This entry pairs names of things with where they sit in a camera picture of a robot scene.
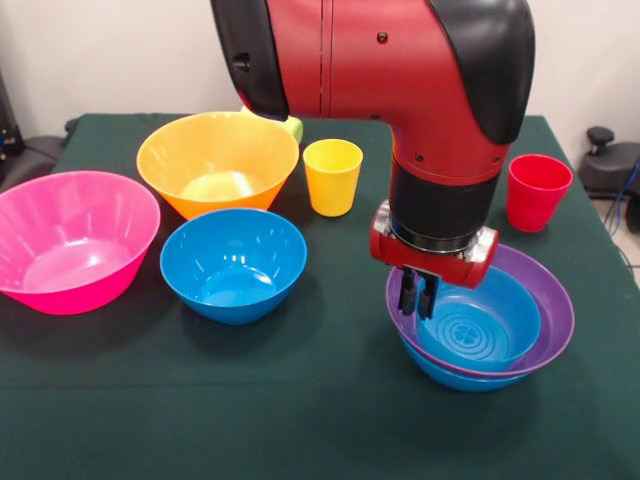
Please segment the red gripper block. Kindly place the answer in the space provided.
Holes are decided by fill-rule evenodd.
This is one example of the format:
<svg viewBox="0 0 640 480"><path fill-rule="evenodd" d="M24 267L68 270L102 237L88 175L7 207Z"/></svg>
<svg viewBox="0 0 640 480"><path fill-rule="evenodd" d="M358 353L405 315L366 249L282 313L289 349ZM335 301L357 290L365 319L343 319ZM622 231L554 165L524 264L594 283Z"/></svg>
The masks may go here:
<svg viewBox="0 0 640 480"><path fill-rule="evenodd" d="M403 315L414 313L416 304L414 270L421 272L420 277L424 282L418 300L418 314L421 319L431 319L433 316L438 277L450 284L466 288L477 287L489 270L498 244L499 233L483 226L472 236L470 243L460 251L441 253L419 250L393 232L388 200L384 200L379 205L373 217L369 240L373 258L393 267L404 267L398 302L398 309Z"/></svg>

